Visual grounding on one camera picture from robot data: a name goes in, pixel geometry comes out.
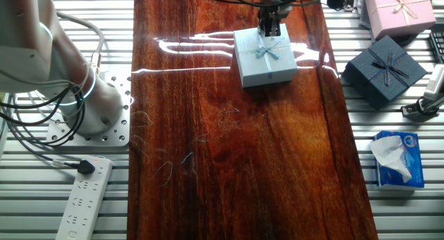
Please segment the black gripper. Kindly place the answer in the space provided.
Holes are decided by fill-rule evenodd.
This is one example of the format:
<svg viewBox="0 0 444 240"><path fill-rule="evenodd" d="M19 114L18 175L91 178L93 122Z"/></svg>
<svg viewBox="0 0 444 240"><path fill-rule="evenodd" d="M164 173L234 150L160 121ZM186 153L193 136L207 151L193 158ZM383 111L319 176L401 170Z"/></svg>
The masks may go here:
<svg viewBox="0 0 444 240"><path fill-rule="evenodd" d="M258 11L259 18L259 33L264 37L278 37L280 36L280 21L282 20L279 16L279 8L276 7L268 7L268 8L260 8ZM268 26L266 22L271 22L270 32L268 30Z"/></svg>

